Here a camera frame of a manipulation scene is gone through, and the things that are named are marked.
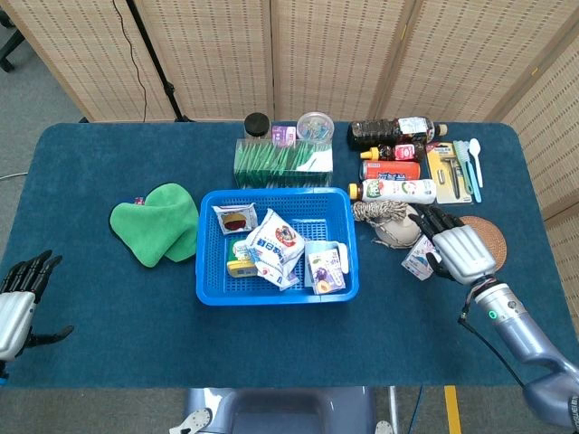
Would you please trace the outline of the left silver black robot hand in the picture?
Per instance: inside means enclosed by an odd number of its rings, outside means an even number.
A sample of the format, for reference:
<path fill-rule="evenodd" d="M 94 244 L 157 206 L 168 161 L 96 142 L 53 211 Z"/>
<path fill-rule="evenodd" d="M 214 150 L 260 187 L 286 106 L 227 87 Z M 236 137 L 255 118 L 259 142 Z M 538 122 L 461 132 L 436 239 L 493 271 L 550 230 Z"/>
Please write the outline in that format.
<path fill-rule="evenodd" d="M 58 333 L 38 335 L 33 332 L 33 317 L 54 269 L 62 255 L 51 250 L 14 264 L 1 280 L 1 363 L 15 360 L 26 348 L 56 344 L 74 330 L 65 326 Z"/>

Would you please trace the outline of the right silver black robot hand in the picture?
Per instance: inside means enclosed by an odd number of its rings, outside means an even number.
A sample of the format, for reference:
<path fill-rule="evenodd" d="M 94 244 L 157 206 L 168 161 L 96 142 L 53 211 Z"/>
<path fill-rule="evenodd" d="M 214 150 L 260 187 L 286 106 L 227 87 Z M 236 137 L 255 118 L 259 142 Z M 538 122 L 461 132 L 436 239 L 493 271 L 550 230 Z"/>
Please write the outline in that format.
<path fill-rule="evenodd" d="M 437 254 L 426 260 L 442 278 L 471 285 L 495 274 L 497 263 L 481 237 L 460 218 L 432 206 L 417 204 L 408 217 L 417 224 Z"/>

